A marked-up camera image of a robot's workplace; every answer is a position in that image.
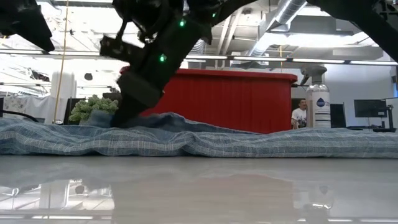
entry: green plant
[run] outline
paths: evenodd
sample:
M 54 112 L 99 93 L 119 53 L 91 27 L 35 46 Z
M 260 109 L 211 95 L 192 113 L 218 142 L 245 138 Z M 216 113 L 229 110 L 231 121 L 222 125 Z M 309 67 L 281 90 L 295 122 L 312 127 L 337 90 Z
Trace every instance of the green plant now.
M 114 114 L 118 109 L 118 101 L 110 100 L 106 98 L 98 98 L 97 95 L 93 95 L 88 100 L 80 100 L 75 108 L 70 113 L 70 121 L 87 121 L 93 110 L 105 111 L 108 114 Z

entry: white floor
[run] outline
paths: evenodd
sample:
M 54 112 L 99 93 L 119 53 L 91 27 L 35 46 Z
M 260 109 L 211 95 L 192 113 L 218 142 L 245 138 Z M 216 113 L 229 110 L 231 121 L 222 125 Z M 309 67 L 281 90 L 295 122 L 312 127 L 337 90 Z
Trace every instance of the white floor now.
M 398 223 L 398 161 L 2 156 L 0 194 L 1 224 Z

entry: spray bottle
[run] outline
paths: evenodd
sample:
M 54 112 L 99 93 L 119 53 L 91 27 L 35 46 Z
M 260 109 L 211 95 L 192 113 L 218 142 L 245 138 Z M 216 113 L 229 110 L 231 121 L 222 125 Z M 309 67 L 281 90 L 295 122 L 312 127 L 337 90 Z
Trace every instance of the spray bottle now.
M 307 127 L 331 128 L 329 88 L 322 83 L 322 76 L 327 71 L 323 66 L 303 68 L 301 73 L 312 78 L 312 85 L 307 89 Z

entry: white t-shirt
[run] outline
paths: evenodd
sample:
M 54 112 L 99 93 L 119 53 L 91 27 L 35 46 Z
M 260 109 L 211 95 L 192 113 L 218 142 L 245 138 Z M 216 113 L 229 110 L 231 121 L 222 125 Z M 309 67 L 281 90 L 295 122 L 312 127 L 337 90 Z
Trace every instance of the white t-shirt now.
M 292 119 L 297 121 L 298 128 L 305 128 L 307 125 L 307 111 L 300 108 L 293 110 Z

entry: black monitor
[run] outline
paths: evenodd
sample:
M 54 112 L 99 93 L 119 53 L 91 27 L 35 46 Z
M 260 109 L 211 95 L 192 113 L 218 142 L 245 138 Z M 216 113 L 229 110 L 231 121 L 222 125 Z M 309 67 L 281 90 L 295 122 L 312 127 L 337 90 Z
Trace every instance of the black monitor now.
M 332 128 L 346 127 L 344 104 L 330 104 L 330 122 Z
M 3 105 L 4 105 L 4 98 L 0 98 L 0 118 L 2 118 L 2 111 L 3 111 Z
M 356 118 L 386 118 L 386 100 L 354 100 Z

